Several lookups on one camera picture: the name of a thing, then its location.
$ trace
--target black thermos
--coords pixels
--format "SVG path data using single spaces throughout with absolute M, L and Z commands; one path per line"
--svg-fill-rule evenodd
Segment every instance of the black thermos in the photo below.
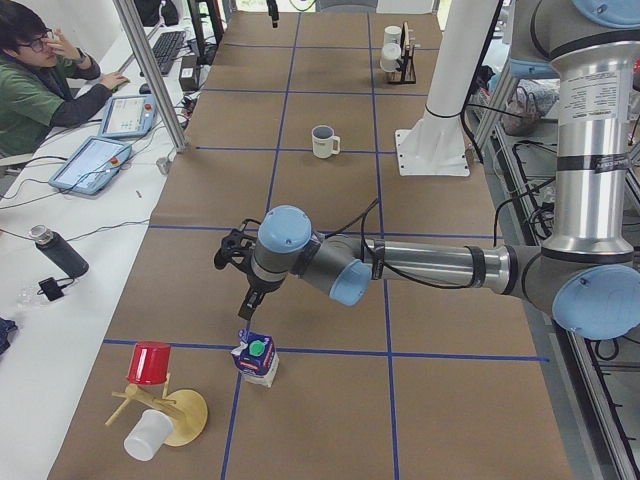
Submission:
M 77 278 L 87 273 L 89 264 L 57 232 L 44 225 L 36 225 L 29 232 L 36 242 L 36 248 L 58 265 L 69 278 Z

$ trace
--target black hair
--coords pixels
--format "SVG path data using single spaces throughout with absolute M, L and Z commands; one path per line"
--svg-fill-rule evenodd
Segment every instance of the black hair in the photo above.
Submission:
M 21 3 L 0 0 L 0 50 L 17 51 L 19 43 L 28 43 L 47 31 L 42 19 Z

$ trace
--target green jacket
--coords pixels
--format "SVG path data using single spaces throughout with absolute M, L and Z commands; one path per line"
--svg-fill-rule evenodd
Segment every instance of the green jacket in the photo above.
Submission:
M 57 89 L 47 88 L 34 71 L 0 54 L 0 155 L 10 156 L 34 152 L 51 130 L 53 114 L 69 96 L 67 78 L 76 65 L 58 57 L 58 64 L 42 69 L 42 74 Z

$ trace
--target white mug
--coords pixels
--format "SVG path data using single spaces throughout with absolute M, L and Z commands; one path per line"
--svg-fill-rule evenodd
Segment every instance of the white mug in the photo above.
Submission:
M 164 441 L 173 433 L 171 418 L 158 410 L 145 410 L 124 439 L 124 449 L 136 460 L 151 460 Z
M 384 41 L 382 44 L 395 43 L 400 45 L 400 38 L 402 38 L 402 29 L 395 25 L 389 25 L 384 29 Z
M 333 128 L 318 125 L 311 130 L 313 154 L 318 158 L 329 158 L 340 153 L 340 137 L 334 135 Z
M 380 68 L 385 72 L 395 72 L 398 69 L 398 59 L 402 56 L 402 49 L 396 43 L 387 43 L 380 52 Z

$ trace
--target black keyboard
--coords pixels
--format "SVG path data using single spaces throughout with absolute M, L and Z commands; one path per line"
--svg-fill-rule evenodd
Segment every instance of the black keyboard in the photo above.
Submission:
M 184 31 L 164 32 L 153 46 L 153 56 L 158 62 L 162 75 L 167 75 L 171 70 L 171 66 L 182 48 L 185 36 L 186 32 Z

